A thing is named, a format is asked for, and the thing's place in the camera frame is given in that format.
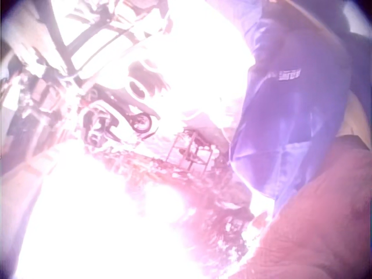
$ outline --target wheel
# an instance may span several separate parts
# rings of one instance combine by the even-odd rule
[[[152,119],[148,113],[141,112],[131,116],[130,125],[136,133],[146,134],[151,130]]]

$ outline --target sleeve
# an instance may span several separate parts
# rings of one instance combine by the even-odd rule
[[[276,8],[267,0],[206,0],[206,2],[241,33],[256,64],[270,61],[281,45],[285,28],[277,18],[267,16],[268,9]]]

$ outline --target person's leg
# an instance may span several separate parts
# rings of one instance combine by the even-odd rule
[[[283,207],[236,278],[360,279],[367,273],[372,152],[360,146],[336,140],[323,172]]]

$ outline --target person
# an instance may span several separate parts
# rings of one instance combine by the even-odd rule
[[[359,279],[370,254],[370,40],[350,32],[342,0],[206,2],[239,29],[256,62],[231,165],[275,200],[242,272]]]

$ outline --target blue jacket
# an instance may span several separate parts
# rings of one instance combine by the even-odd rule
[[[246,185],[276,201],[276,213],[317,175],[350,89],[370,115],[370,79],[360,75],[369,72],[362,57],[370,42],[349,32],[340,0],[295,0],[346,42],[338,47],[283,1],[207,2],[239,29],[256,61],[230,161]]]

